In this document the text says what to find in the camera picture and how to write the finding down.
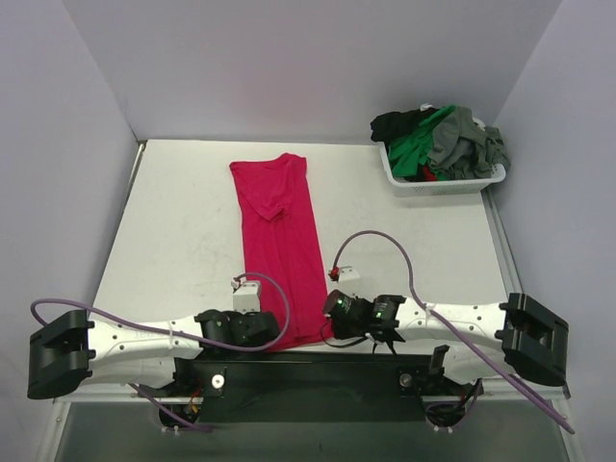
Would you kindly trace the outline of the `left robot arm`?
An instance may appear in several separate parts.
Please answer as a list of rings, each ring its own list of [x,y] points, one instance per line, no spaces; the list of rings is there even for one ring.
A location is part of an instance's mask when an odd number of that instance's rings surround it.
[[[134,383],[181,397],[201,384],[199,357],[222,358],[267,348],[281,333],[271,313],[208,310],[147,323],[91,321],[72,310],[30,338],[27,396],[67,396],[83,385]]]

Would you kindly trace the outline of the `red t-shirt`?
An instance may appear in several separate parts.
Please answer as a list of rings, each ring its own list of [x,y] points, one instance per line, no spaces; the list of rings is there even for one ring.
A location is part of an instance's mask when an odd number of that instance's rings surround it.
[[[288,349],[332,336],[322,312],[324,264],[307,181],[307,161],[284,153],[274,160],[229,166],[242,216],[244,268],[273,279],[290,305],[262,281],[261,307],[288,324],[274,346]]]

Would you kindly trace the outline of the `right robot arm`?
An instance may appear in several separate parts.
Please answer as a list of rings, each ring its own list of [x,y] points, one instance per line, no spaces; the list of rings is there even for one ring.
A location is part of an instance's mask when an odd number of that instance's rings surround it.
[[[434,340],[449,346],[426,369],[427,384],[447,393],[459,384],[506,373],[543,386],[566,384],[569,323],[529,295],[483,305],[429,304],[402,295],[374,300],[332,291],[323,306],[338,340],[369,337],[395,342]]]

